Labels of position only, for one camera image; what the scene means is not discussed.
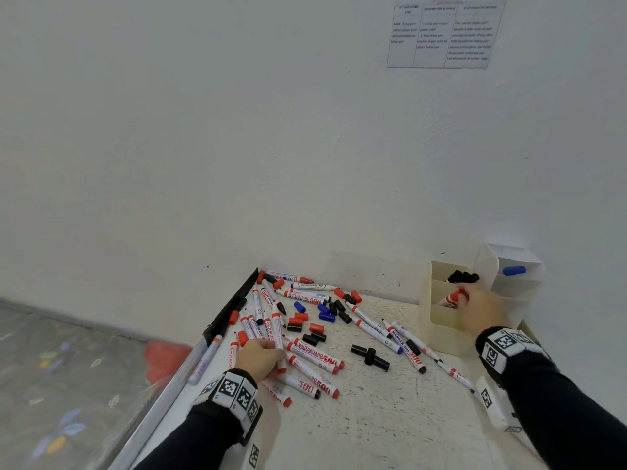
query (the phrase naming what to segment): red marker cap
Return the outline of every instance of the red marker cap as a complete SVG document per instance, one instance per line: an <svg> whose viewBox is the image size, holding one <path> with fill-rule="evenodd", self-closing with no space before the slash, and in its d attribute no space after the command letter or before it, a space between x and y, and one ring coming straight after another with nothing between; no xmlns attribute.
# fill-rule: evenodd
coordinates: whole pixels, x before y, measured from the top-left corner
<svg viewBox="0 0 627 470"><path fill-rule="evenodd" d="M317 323L311 323L309 325L309 331L310 332L324 333L324 326L322 326L321 324L317 324Z"/></svg>
<svg viewBox="0 0 627 470"><path fill-rule="evenodd" d="M236 324L238 318L239 318L239 311L233 310L231 312L231 317L229 318L229 324Z"/></svg>
<svg viewBox="0 0 627 470"><path fill-rule="evenodd" d="M237 337L239 339L239 346L242 347L244 345L246 345L246 342L248 341L248 335L246 334L246 332L244 330L242 330L241 332L239 332L237 334Z"/></svg>

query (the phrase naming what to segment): hand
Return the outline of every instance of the hand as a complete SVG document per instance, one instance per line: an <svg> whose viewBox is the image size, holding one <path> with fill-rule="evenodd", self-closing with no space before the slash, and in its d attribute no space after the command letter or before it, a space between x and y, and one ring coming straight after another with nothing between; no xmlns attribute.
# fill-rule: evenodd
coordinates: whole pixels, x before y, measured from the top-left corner
<svg viewBox="0 0 627 470"><path fill-rule="evenodd" d="M504 313L503 300L498 294L476 284L457 286L468 294L466 298L460 293L457 302L464 330L477 336L490 326L510 326Z"/></svg>
<svg viewBox="0 0 627 470"><path fill-rule="evenodd" d="M264 379L274 377L277 361L285 358L285 351L275 349L274 341L249 339L239 351L235 367L247 371L259 384Z"/></svg>

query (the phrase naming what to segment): blue marker cap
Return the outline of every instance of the blue marker cap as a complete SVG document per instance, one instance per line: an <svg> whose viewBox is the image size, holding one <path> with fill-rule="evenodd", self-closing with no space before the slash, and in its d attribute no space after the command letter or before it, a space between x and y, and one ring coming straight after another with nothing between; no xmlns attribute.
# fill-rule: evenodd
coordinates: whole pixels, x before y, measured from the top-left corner
<svg viewBox="0 0 627 470"><path fill-rule="evenodd" d="M324 321L330 321L331 323L335 323L335 316L329 315L327 313L319 313L318 318Z"/></svg>
<svg viewBox="0 0 627 470"><path fill-rule="evenodd" d="M503 275L506 277L524 274L525 272L527 272L527 268L525 266L503 267Z"/></svg>

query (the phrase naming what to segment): gray floor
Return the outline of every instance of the gray floor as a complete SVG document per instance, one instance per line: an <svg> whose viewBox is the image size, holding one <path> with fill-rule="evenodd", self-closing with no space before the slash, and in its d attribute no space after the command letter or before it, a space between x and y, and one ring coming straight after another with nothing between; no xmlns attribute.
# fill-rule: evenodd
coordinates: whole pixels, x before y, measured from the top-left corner
<svg viewBox="0 0 627 470"><path fill-rule="evenodd" d="M145 346L0 305L0 468L97 467L157 393Z"/></svg>

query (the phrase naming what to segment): white wall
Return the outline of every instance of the white wall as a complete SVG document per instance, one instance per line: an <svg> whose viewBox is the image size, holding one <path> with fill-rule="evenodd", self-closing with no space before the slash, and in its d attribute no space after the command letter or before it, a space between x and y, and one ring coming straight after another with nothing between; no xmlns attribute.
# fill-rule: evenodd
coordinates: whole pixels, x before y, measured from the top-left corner
<svg viewBox="0 0 627 470"><path fill-rule="evenodd" d="M627 420L627 0L508 0L473 71L386 69L394 1L0 2L0 296L192 342L257 265L415 300L513 236Z"/></svg>

